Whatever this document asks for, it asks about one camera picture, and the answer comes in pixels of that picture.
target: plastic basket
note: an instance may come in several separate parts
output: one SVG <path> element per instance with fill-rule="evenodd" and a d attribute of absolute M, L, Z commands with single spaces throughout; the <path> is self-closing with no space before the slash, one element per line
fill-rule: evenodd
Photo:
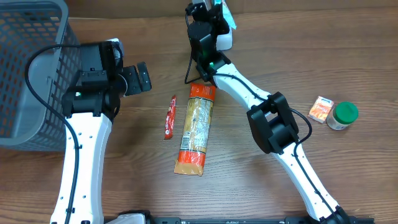
<path fill-rule="evenodd" d="M 0 0 L 0 146 L 24 151 L 65 150 L 62 122 L 27 89 L 29 57 L 52 44 L 78 44 L 61 0 Z M 81 68 L 76 48 L 48 50 L 29 69 L 34 90 L 62 112 L 61 97 Z"/>

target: wall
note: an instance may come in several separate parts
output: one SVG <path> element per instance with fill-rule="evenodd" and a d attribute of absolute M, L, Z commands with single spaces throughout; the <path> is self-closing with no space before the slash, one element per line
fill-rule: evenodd
<path fill-rule="evenodd" d="M 190 0 L 65 0 L 70 17 L 137 18 L 182 16 Z M 267 11 L 398 6 L 396 0 L 227 0 L 233 14 Z"/>

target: green cap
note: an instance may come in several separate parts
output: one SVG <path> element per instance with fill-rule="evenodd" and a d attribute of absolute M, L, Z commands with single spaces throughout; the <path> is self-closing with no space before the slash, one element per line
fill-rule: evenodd
<path fill-rule="evenodd" d="M 333 110 L 333 117 L 340 124 L 351 124 L 358 118 L 358 109 L 353 103 L 342 102 Z"/>

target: small carton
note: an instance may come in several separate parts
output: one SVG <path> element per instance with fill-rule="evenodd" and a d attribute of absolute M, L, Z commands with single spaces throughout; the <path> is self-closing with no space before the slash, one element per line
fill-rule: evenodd
<path fill-rule="evenodd" d="M 315 121 L 323 124 L 328 116 L 334 102 L 322 96 L 318 96 L 316 102 L 313 104 L 308 116 Z"/>

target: wooden table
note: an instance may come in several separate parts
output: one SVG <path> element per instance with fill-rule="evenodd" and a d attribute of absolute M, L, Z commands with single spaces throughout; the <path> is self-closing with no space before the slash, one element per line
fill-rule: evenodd
<path fill-rule="evenodd" d="M 305 152 L 329 193 L 350 215 L 398 222 L 398 8 L 270 12 L 235 17 L 225 54 L 258 87 L 280 91 L 307 114 L 318 95 L 351 101 L 346 131 L 311 121 Z M 216 93 L 203 177 L 173 173 L 189 94 L 190 46 L 183 17 L 71 22 L 81 42 L 118 37 L 125 65 L 145 61 L 153 89 L 122 99 L 109 137 L 102 201 L 106 216 L 149 209 L 182 218 L 306 215 L 301 196 L 253 141 L 246 112 Z M 175 136 L 164 138 L 172 95 Z M 308 128 L 297 119 L 300 135 Z M 0 223 L 48 223 L 63 154 L 0 150 Z"/>

